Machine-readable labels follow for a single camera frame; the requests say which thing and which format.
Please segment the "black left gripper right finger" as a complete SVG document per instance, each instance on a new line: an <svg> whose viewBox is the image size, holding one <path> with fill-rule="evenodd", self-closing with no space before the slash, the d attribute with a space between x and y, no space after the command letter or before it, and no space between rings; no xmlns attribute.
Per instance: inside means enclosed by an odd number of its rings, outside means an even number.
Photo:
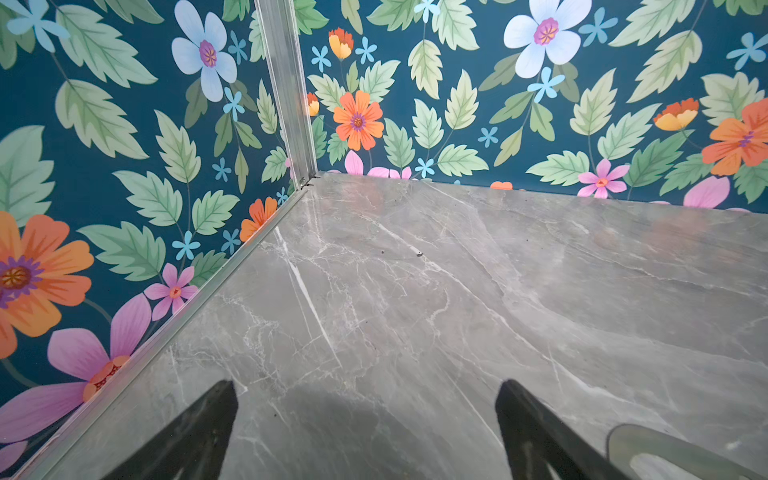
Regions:
<svg viewBox="0 0 768 480"><path fill-rule="evenodd" d="M514 480L627 477L516 380L501 384L495 412Z"/></svg>

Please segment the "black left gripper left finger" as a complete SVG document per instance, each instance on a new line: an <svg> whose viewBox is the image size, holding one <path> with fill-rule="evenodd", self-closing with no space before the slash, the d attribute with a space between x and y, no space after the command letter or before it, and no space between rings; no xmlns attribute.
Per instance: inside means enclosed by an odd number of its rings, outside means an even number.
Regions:
<svg viewBox="0 0 768 480"><path fill-rule="evenodd" d="M234 383L217 382L106 477L217 479L237 411Z"/></svg>

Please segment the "aluminium corner post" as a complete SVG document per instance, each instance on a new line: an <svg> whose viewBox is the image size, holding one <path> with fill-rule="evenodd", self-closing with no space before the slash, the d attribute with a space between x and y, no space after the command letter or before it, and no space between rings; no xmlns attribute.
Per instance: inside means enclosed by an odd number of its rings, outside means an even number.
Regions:
<svg viewBox="0 0 768 480"><path fill-rule="evenodd" d="M301 190L315 178L317 160L294 3L256 0L255 7L293 183Z"/></svg>

